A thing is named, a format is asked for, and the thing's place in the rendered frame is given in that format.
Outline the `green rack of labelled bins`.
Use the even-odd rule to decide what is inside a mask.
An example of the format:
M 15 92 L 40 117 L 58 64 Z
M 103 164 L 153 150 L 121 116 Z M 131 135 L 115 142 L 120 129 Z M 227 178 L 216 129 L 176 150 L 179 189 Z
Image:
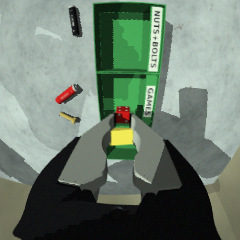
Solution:
M 93 3 L 100 121 L 116 112 L 117 106 L 129 106 L 130 113 L 152 128 L 162 64 L 165 19 L 165 4 Z M 134 144 L 107 146 L 107 159 L 134 160 L 136 154 Z

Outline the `red battery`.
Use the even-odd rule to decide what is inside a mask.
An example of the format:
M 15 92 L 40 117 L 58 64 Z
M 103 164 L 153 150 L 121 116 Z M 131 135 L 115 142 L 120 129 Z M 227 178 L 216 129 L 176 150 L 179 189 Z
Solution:
M 74 95 L 79 91 L 79 87 L 76 84 L 73 84 L 70 86 L 67 90 L 65 90 L 63 93 L 61 93 L 55 100 L 58 104 L 63 103 L 65 100 L 67 100 L 69 97 Z

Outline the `red die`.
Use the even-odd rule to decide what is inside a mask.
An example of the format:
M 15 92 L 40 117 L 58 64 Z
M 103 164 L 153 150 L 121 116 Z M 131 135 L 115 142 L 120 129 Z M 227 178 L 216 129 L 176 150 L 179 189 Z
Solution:
M 130 107 L 117 106 L 116 109 L 116 123 L 129 123 Z

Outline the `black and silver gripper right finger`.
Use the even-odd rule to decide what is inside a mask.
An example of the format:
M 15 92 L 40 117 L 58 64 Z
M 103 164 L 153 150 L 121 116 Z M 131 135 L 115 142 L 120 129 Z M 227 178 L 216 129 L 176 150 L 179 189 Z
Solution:
M 129 128 L 137 149 L 133 165 L 133 184 L 141 192 L 157 197 L 157 205 L 176 208 L 194 219 L 209 240 L 221 240 L 213 218 L 207 190 L 190 163 L 169 142 L 134 113 Z

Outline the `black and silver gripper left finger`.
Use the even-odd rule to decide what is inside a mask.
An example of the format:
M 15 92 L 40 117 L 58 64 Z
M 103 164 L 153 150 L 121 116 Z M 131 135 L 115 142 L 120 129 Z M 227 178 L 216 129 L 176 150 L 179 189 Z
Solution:
M 65 201 L 80 201 L 84 189 L 91 190 L 97 202 L 100 187 L 107 182 L 106 150 L 114 127 L 115 112 L 75 137 L 44 167 L 13 230 L 15 237 L 21 239 L 28 225 L 45 209 Z

